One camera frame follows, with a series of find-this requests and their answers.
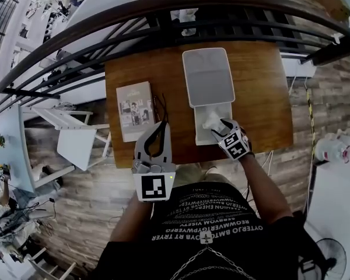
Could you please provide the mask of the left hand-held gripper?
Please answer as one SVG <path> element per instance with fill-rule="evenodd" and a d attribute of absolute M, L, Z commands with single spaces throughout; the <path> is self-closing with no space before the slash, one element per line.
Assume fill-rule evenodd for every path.
<path fill-rule="evenodd" d="M 166 120 L 149 127 L 136 141 L 133 177 L 138 200 L 141 202 L 167 201 L 176 175 L 172 160 L 170 125 Z M 140 160 L 159 158 L 164 164 Z"/>

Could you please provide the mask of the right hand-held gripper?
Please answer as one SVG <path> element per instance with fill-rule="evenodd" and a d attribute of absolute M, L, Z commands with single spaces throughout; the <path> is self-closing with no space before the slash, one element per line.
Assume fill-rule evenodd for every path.
<path fill-rule="evenodd" d="M 250 153 L 249 139 L 237 121 L 230 118 L 221 118 L 225 126 L 221 134 L 211 129 L 211 134 L 218 143 L 218 146 L 226 153 L 231 160 L 239 160 Z"/>

